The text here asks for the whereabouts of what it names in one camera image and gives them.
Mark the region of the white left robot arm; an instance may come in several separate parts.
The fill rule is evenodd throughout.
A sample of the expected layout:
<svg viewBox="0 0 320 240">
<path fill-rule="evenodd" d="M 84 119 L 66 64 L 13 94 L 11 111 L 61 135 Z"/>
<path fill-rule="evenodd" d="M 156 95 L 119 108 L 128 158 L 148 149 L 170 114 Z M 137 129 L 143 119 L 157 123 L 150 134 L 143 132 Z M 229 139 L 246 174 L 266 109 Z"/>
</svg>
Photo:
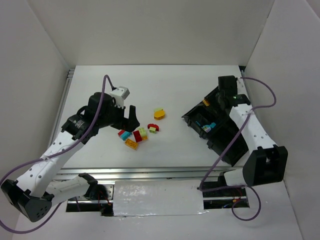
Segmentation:
<svg viewBox="0 0 320 240">
<path fill-rule="evenodd" d="M 71 180 L 53 179 L 66 162 L 101 128 L 112 127 L 127 132 L 140 126 L 136 107 L 130 105 L 125 117 L 124 97 L 96 92 L 88 104 L 81 107 L 62 125 L 52 145 L 29 170 L 16 180 L 6 179 L 1 190 L 18 211 L 31 222 L 41 220 L 51 209 L 73 197 L 97 199 L 102 185 L 88 173 L 80 173 Z"/>
</svg>

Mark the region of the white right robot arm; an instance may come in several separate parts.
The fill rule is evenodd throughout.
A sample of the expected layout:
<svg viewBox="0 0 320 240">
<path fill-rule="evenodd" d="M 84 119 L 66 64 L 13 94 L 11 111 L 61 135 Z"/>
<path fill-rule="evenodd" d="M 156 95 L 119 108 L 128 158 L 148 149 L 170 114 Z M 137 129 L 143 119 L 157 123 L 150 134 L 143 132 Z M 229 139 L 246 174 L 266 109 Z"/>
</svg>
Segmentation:
<svg viewBox="0 0 320 240">
<path fill-rule="evenodd" d="M 238 78 L 233 75 L 218 78 L 218 103 L 239 128 L 249 157 L 241 169 L 223 174 L 227 186 L 260 186 L 281 182 L 285 175 L 288 151 L 273 141 L 255 115 L 247 95 L 239 93 Z"/>
</svg>

